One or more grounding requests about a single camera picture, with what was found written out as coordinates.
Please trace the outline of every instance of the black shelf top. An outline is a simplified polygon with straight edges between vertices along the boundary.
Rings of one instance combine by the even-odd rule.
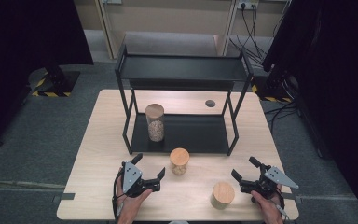
[[[121,78],[128,80],[245,81],[240,57],[125,55]]]

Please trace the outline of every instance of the wooden table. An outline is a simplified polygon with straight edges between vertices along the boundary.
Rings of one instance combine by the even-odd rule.
[[[226,94],[222,92],[137,91],[140,111],[150,104],[158,103],[164,106],[166,113],[221,111],[225,97]],[[233,102],[236,102],[236,97],[238,98],[239,94],[233,92]],[[214,100],[216,106],[207,107],[205,105],[207,100]],[[101,91],[64,191],[64,195],[74,193],[75,197],[73,200],[61,200],[57,211],[58,218],[114,219],[112,209],[114,179],[121,162],[129,161],[136,155],[130,155],[125,146],[122,137],[124,121],[124,108],[119,92]],[[144,201],[136,220],[261,220],[257,205],[251,202],[251,195],[241,193],[238,182],[231,176],[231,170],[235,169],[243,179],[257,180],[260,171],[248,162],[251,156],[266,165],[274,165],[284,171],[255,94],[246,93],[237,116],[237,124],[240,138],[231,156],[190,154],[190,161],[184,175],[172,173],[169,154],[144,153],[144,157],[136,164],[144,173],[143,179],[156,178],[163,167],[167,170],[161,180],[161,191],[152,193]],[[235,198],[225,210],[217,210],[210,203],[213,186],[219,181],[228,182],[235,190]],[[282,192],[291,193],[287,187],[283,187]],[[297,219],[298,210],[295,201],[286,199],[285,203],[288,216]]]

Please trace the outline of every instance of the black metal shelf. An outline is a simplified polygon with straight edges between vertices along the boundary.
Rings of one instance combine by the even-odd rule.
[[[164,132],[163,141],[150,141],[145,114],[139,114],[132,135],[132,151],[171,152],[177,147],[195,153],[227,153],[229,150],[222,116],[165,114]]]
[[[254,74],[244,49],[238,57],[166,56],[129,54],[126,46],[122,45],[115,72],[127,117],[123,137],[130,154],[171,152],[177,147],[186,148],[190,153],[231,154],[239,138],[235,119]],[[128,80],[131,86],[129,104],[123,79]],[[236,82],[244,85],[234,108],[230,95]],[[227,98],[219,114],[164,115],[164,140],[156,143],[149,140],[145,114],[138,111],[136,90],[226,91]],[[127,131],[133,108],[136,118],[130,142]],[[227,140],[225,113],[231,116],[235,135],[231,143]]]

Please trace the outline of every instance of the tall glass jar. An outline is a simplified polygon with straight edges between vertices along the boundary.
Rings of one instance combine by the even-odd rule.
[[[164,107],[158,104],[149,105],[146,110],[149,138],[153,142],[164,139]]]

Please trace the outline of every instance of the human hand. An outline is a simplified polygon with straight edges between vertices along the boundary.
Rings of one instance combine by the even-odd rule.
[[[252,196],[255,198],[260,210],[261,215],[263,216],[266,224],[281,224],[282,214],[276,207],[277,204],[280,204],[280,198],[277,193],[274,193],[270,200],[265,199],[261,194],[252,190]]]
[[[121,176],[117,180],[117,196],[123,195],[117,198],[117,207],[123,203],[123,207],[118,218],[118,224],[129,224],[135,220],[136,215],[138,214],[139,208],[141,207],[142,202],[153,192],[152,189],[147,189],[142,192],[136,198],[128,197],[123,195],[123,188],[121,184]]]

